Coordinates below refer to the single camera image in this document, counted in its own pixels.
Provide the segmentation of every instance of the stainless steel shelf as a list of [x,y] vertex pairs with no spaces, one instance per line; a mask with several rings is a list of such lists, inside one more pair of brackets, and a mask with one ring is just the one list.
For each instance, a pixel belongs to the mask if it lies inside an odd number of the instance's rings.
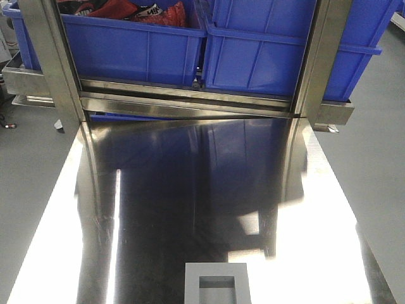
[[[22,68],[18,53],[3,69],[10,94],[18,105],[54,107],[42,72]],[[237,94],[194,87],[81,77],[82,108],[120,114],[165,118],[294,117],[291,99],[262,94]],[[353,112],[351,103],[324,101],[316,123],[345,125]]]

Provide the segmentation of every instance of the stainless steel table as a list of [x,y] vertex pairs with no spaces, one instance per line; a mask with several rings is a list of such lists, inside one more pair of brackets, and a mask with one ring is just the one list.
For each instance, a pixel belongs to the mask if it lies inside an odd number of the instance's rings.
[[209,289],[395,303],[307,120],[83,123],[8,304],[209,303]]

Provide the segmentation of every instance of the metal cart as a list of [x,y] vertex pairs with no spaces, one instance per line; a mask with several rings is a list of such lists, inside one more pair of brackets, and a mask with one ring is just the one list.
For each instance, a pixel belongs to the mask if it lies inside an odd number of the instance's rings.
[[322,100],[351,0],[317,1],[290,99],[81,77],[54,1],[19,3],[43,73],[8,90],[76,137],[9,304],[393,300],[313,132],[353,111]]

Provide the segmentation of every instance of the polished metal surface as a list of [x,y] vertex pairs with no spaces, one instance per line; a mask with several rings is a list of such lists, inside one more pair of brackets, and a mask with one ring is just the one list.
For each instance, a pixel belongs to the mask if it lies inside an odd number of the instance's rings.
[[64,130],[76,134],[85,115],[58,7],[54,0],[19,0],[18,4]]
[[183,304],[188,263],[245,264],[252,304],[395,303],[308,121],[262,118],[83,123],[8,304]]
[[51,98],[17,95],[13,99],[13,105],[17,106],[39,106],[43,108],[54,108],[55,104]]
[[352,0],[318,0],[292,112],[314,125],[345,29]]

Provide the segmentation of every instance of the blue plastic crate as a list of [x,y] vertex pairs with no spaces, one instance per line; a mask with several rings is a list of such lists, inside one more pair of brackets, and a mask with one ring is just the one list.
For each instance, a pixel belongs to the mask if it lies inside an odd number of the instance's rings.
[[151,122],[155,120],[171,120],[170,118],[147,117],[147,116],[114,114],[114,113],[92,114],[90,115],[90,118],[92,122],[125,122],[125,121]]
[[[402,0],[354,0],[342,43],[375,47]],[[217,27],[305,37],[315,0],[210,0]]]
[[[218,28],[207,16],[208,31],[202,79],[207,88],[292,96],[305,43],[303,38]],[[342,44],[325,98],[347,101],[379,47]]]
[[217,27],[306,37],[316,0],[211,0]]
[[399,3],[397,10],[396,10],[401,16],[405,16],[405,0],[401,1]]
[[375,47],[402,0],[353,0],[343,44]]
[[[177,1],[160,0],[159,6],[165,10]],[[191,86],[206,31],[197,2],[184,0],[184,6],[190,28],[62,15],[78,73]],[[40,70],[18,4],[8,4],[3,13],[13,19],[24,65]]]

